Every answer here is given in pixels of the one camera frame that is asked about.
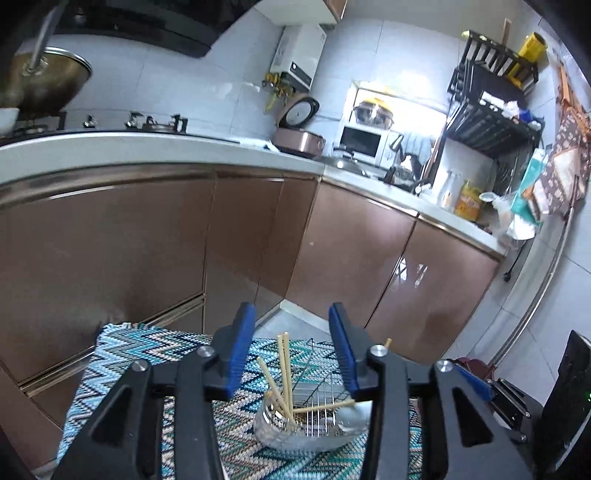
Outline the clear glass jar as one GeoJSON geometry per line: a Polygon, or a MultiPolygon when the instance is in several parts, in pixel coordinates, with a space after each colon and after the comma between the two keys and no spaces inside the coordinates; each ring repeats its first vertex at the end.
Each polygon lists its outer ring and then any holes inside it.
{"type": "MultiPolygon", "coordinates": [[[[329,404],[315,397],[308,406],[329,404]]],[[[336,410],[294,414],[291,422],[283,414],[272,392],[266,392],[253,421],[256,439],[280,451],[328,452],[359,439],[369,430],[372,402],[356,402],[336,410]]]]}

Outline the clear glass bottle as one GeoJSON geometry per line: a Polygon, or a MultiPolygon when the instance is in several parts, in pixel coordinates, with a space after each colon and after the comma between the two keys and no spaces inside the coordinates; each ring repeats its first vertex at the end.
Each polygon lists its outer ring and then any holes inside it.
{"type": "Polygon", "coordinates": [[[449,170],[445,182],[439,192],[437,205],[445,211],[453,212],[463,184],[463,176],[456,171],[449,170]]]}

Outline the yellow cylinder container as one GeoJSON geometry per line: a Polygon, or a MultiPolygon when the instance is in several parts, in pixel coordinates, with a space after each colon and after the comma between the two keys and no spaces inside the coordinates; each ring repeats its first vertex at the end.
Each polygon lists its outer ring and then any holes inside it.
{"type": "MultiPolygon", "coordinates": [[[[518,56],[532,65],[536,65],[547,50],[546,40],[537,32],[529,34],[521,46],[518,56]]],[[[527,69],[520,63],[516,63],[505,77],[515,86],[522,88],[527,80],[527,69]]]]}

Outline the black gas stove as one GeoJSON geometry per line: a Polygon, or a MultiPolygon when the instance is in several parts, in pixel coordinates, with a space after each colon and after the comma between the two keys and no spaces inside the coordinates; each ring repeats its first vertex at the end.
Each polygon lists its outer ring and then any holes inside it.
{"type": "Polygon", "coordinates": [[[76,116],[73,111],[60,111],[42,117],[20,114],[12,129],[8,133],[1,135],[1,145],[5,146],[50,136],[101,132],[164,134],[239,143],[236,138],[222,136],[217,133],[190,133],[189,119],[180,114],[172,115],[165,121],[158,121],[153,115],[144,115],[139,111],[129,111],[122,120],[107,119],[101,121],[100,118],[89,113],[76,116]]]}

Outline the white ceramic bowl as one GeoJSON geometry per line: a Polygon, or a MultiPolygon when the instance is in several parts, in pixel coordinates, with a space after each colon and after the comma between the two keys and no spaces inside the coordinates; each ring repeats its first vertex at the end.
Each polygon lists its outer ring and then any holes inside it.
{"type": "Polygon", "coordinates": [[[9,107],[0,109],[0,136],[9,135],[18,120],[20,110],[18,108],[9,107]]]}

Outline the yellow oil bottle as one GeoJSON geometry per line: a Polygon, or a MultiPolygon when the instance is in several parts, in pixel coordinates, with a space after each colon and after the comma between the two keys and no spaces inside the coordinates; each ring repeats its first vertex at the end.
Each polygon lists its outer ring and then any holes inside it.
{"type": "Polygon", "coordinates": [[[482,208],[480,195],[483,191],[471,181],[466,181],[460,191],[454,213],[469,221],[476,222],[482,208]]]}

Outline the white microwave oven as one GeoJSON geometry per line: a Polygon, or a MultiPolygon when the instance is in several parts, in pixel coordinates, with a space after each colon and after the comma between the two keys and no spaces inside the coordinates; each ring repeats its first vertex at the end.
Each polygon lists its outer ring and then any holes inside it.
{"type": "Polygon", "coordinates": [[[388,146],[398,137],[399,134],[395,131],[346,123],[339,126],[332,150],[337,151],[341,148],[346,152],[352,152],[356,160],[380,167],[388,146]]]}

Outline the zigzag woven table mat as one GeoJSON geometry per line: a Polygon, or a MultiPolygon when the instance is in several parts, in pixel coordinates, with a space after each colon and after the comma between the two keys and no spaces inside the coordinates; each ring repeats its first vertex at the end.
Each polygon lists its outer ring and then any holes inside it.
{"type": "MultiPolygon", "coordinates": [[[[65,415],[56,460],[63,462],[72,443],[97,407],[126,371],[144,374],[150,367],[178,362],[211,336],[129,323],[102,328],[65,415]]],[[[290,341],[290,370],[298,389],[329,385],[321,401],[342,400],[346,392],[339,377],[334,347],[329,341],[290,341]]],[[[281,380],[276,338],[252,340],[242,385],[228,402],[212,405],[219,457],[229,479],[358,479],[362,473],[367,434],[328,452],[282,451],[267,447],[254,433],[254,420],[269,392],[270,379],[281,380]]]]}

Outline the brown patterned hanging apron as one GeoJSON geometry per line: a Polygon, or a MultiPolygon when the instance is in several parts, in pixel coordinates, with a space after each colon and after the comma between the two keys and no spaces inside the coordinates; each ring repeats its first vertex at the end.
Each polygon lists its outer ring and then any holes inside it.
{"type": "Polygon", "coordinates": [[[558,73],[559,127],[549,159],[529,188],[528,205],[537,223],[583,199],[590,179],[590,118],[563,64],[558,73]]]}

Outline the copper rice cooker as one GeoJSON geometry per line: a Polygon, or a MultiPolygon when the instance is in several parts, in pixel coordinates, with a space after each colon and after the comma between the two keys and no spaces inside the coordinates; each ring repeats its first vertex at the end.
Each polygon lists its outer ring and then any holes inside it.
{"type": "Polygon", "coordinates": [[[308,131],[308,123],[320,110],[320,102],[307,93],[298,93],[276,115],[276,131],[271,142],[277,150],[307,159],[322,156],[325,138],[308,131]]]}

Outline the steel pot on microwave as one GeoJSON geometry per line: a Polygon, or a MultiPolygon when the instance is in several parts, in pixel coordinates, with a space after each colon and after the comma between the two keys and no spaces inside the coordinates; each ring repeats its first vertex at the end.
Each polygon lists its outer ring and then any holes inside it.
{"type": "Polygon", "coordinates": [[[356,122],[362,125],[390,130],[394,125],[394,114],[388,106],[378,98],[363,100],[353,108],[356,122]]]}

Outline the white gas water heater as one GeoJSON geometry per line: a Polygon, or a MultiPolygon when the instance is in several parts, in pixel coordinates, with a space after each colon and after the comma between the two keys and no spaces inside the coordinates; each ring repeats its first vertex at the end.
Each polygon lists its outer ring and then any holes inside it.
{"type": "Polygon", "coordinates": [[[308,92],[317,73],[325,39],[327,33],[318,24],[284,27],[270,63],[270,73],[279,75],[298,92],[308,92]]]}

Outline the copper lower cabinets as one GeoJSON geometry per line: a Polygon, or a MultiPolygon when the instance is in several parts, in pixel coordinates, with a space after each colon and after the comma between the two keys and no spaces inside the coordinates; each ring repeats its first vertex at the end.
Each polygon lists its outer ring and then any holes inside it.
{"type": "Polygon", "coordinates": [[[70,171],[1,192],[1,427],[25,465],[56,455],[76,376],[52,368],[109,323],[211,333],[239,304],[349,316],[431,361],[499,265],[403,191],[188,165],[70,171]]]}

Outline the black range hood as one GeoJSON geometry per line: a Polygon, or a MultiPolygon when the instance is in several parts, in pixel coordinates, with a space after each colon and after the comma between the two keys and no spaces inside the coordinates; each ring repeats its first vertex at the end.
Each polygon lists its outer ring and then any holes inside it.
{"type": "Polygon", "coordinates": [[[70,1],[56,32],[123,38],[201,58],[256,4],[256,0],[70,1]]]}

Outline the black wall dish rack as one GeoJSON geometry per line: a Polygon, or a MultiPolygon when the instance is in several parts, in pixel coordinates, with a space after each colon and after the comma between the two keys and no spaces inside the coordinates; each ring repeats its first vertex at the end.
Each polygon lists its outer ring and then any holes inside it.
{"type": "Polygon", "coordinates": [[[537,64],[476,31],[462,38],[448,86],[447,138],[490,158],[536,146],[544,122],[528,109],[526,96],[538,83],[537,64]]]}

